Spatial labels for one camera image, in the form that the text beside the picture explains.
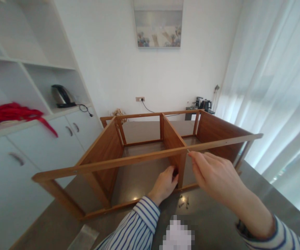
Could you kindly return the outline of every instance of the person's left hand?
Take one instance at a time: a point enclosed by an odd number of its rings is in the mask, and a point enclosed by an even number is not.
[[[178,183],[179,175],[173,178],[174,167],[169,166],[164,172],[160,173],[153,189],[147,195],[157,206],[173,192]]]

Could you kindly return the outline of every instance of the electric kettle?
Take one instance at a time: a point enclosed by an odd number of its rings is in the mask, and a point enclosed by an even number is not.
[[[58,108],[70,108],[76,106],[72,95],[62,85],[52,85],[52,95]]]

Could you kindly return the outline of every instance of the hand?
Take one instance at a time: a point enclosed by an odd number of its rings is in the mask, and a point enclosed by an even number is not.
[[[178,183],[179,175],[173,178],[174,167],[169,166],[164,172],[160,173],[153,189],[147,195],[157,206],[173,192]]]
[[[237,200],[249,192],[229,160],[211,153],[192,151],[188,155],[198,185],[228,208],[233,210]]]
[[[261,200],[241,181],[229,160],[211,153],[190,152],[198,185],[231,209],[257,238],[274,234],[274,219]]]

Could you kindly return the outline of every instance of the white wall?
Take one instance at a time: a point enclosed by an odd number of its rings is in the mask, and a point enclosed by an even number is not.
[[[154,112],[184,110],[198,95],[212,99],[242,6],[242,0],[185,0],[181,48],[139,49],[132,0],[55,3],[99,116],[116,108],[147,113],[136,96],[145,96]]]

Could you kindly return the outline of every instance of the white curtain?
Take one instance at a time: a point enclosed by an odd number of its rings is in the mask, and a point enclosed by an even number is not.
[[[216,116],[253,133],[246,161],[300,210],[300,0],[245,0]]]

